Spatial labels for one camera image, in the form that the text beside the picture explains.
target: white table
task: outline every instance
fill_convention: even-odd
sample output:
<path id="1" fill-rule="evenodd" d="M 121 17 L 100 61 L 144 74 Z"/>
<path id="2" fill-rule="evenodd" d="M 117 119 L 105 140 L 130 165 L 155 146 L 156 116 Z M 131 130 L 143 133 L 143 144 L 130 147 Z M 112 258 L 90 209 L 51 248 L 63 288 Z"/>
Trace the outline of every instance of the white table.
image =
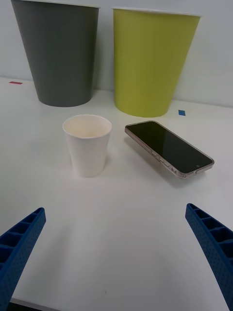
<path id="1" fill-rule="evenodd" d="M 117 110 L 111 92 L 56 108 L 38 101 L 32 82 L 9 81 L 0 79 L 0 234 L 40 206 L 47 216 L 13 301 L 61 311 L 227 311 L 184 215 L 192 202 L 233 229 L 233 109 L 174 101 L 156 118 L 216 162 L 181 180 L 124 133 L 146 119 Z M 62 123 L 77 114 L 113 124 L 96 178 L 72 173 Z"/>

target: paper cup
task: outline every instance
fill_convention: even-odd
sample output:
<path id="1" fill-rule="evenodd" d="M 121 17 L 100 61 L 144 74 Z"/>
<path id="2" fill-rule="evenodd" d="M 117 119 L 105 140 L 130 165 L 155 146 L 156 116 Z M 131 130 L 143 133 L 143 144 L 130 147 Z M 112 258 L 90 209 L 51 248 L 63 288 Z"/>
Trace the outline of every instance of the paper cup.
<path id="1" fill-rule="evenodd" d="M 74 171 L 82 177 L 102 172 L 112 124 L 95 115 L 78 115 L 63 123 Z"/>
<path id="2" fill-rule="evenodd" d="M 99 8 L 12 0 L 39 101 L 78 106 L 92 97 Z"/>
<path id="3" fill-rule="evenodd" d="M 138 117 L 159 117 L 170 105 L 199 16 L 114 9 L 115 102 Z"/>

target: large gray cup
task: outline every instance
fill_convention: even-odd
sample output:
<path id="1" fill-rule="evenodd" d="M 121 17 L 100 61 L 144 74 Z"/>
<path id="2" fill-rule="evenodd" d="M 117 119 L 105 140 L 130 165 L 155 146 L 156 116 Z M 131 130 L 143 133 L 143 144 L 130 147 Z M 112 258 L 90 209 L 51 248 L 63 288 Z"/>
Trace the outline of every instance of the large gray cup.
<path id="1" fill-rule="evenodd" d="M 78 106 L 92 96 L 99 9 L 11 0 L 36 92 L 44 104 Z"/>

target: black phone screen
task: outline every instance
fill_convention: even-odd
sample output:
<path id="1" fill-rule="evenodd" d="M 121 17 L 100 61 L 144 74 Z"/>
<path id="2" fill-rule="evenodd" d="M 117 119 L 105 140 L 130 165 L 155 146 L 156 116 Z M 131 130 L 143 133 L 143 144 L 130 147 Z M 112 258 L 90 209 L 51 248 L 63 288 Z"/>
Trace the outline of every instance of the black phone screen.
<path id="1" fill-rule="evenodd" d="M 182 173 L 189 173 L 213 163 L 209 157 L 156 122 L 128 125 L 127 128 Z"/>

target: yellow-green cup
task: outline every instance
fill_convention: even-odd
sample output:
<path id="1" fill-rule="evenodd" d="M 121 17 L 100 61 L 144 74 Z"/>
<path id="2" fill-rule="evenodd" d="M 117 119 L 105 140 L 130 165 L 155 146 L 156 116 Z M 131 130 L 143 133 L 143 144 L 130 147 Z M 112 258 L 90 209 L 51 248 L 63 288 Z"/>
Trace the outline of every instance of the yellow-green cup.
<path id="1" fill-rule="evenodd" d="M 114 8 L 115 102 L 139 117 L 165 114 L 200 16 Z"/>

